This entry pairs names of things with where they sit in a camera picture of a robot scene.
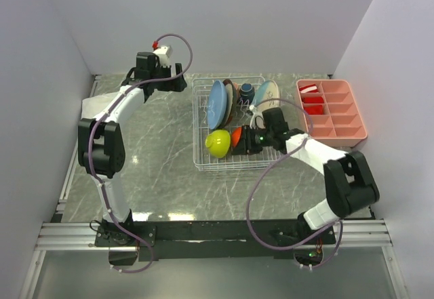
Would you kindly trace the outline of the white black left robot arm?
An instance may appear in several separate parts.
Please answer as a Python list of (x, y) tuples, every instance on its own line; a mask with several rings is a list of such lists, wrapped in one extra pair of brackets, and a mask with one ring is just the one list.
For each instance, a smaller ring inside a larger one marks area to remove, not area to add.
[(103, 206), (102, 231), (121, 246), (136, 236), (132, 211), (127, 204), (120, 179), (125, 163), (121, 126), (144, 104), (155, 90), (182, 92), (186, 81), (182, 65), (175, 64), (172, 76), (168, 45), (155, 46), (152, 52), (139, 52), (136, 66), (121, 83), (115, 98), (91, 119), (78, 124), (78, 161), (95, 182)]

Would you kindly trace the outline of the orange plastic bowl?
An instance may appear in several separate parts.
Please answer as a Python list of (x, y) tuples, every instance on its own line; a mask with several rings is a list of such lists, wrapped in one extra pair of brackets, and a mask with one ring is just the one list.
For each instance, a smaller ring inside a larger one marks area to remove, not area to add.
[(235, 148), (238, 145), (240, 138), (241, 138), (241, 134), (242, 134), (242, 127), (236, 127), (233, 130), (233, 132), (231, 134), (231, 146), (233, 148)]

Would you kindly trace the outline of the yellow-green plastic bowl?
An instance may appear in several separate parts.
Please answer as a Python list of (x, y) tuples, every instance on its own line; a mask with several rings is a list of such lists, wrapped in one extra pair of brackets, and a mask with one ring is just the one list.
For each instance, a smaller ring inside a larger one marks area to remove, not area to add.
[(205, 147), (211, 156), (221, 159), (231, 146), (231, 135), (225, 129), (217, 129), (205, 138)]

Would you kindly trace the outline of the brown rimmed plate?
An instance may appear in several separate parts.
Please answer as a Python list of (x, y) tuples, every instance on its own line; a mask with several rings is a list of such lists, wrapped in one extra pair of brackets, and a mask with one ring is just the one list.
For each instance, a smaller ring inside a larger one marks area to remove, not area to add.
[(226, 126), (228, 123), (231, 122), (238, 100), (238, 91), (237, 88), (235, 87), (235, 84), (230, 79), (225, 79), (223, 81), (223, 84), (227, 93), (227, 101), (226, 101), (226, 112), (224, 114), (224, 119), (221, 125), (222, 127)]

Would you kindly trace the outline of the cream and blue plate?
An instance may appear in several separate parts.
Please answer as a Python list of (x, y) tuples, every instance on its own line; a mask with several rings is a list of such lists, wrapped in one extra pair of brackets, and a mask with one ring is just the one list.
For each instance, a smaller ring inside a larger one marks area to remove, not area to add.
[(267, 80), (256, 90), (251, 105), (262, 112), (267, 109), (279, 107), (279, 98), (280, 91), (277, 83), (274, 80)]

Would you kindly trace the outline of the white wire dish rack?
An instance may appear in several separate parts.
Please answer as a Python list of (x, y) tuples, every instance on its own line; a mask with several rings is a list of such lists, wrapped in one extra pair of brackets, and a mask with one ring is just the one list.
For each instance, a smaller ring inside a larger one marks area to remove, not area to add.
[[(208, 127), (207, 111), (208, 98), (215, 81), (230, 79), (233, 83), (242, 85), (251, 83), (255, 91), (265, 82), (261, 76), (251, 77), (197, 77), (192, 81), (193, 94), (193, 163), (199, 171), (228, 171), (228, 170), (254, 170), (265, 168), (268, 164), (281, 157), (279, 151), (265, 147), (255, 155), (232, 155), (231, 148), (228, 154), (221, 159), (213, 157), (205, 146), (206, 137), (212, 132)], [(230, 133), (237, 127), (247, 125), (250, 116), (247, 106), (237, 104), (233, 120), (225, 127)]]

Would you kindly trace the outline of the dark blue mug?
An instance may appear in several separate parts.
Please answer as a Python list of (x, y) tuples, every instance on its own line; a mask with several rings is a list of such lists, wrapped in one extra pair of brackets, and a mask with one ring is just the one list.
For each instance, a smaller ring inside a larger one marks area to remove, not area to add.
[(251, 102), (255, 96), (255, 89), (251, 83), (243, 83), (239, 88), (239, 99), (242, 102)]

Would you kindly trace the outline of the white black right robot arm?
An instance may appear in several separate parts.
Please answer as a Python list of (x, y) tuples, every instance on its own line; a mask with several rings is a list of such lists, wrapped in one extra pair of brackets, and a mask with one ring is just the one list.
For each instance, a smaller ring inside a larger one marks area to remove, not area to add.
[(364, 155), (327, 146), (300, 129), (291, 129), (280, 108), (261, 114), (264, 127), (241, 127), (232, 154), (253, 155), (265, 147), (298, 159), (324, 177), (325, 199), (299, 215), (298, 238), (313, 243), (321, 228), (376, 203), (380, 194)]

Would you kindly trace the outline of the light blue plate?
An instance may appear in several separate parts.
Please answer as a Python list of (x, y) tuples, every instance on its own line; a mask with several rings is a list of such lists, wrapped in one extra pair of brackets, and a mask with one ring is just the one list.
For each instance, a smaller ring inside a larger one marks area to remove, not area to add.
[(215, 80), (208, 97), (207, 122), (210, 129), (217, 129), (226, 113), (227, 92), (224, 83)]

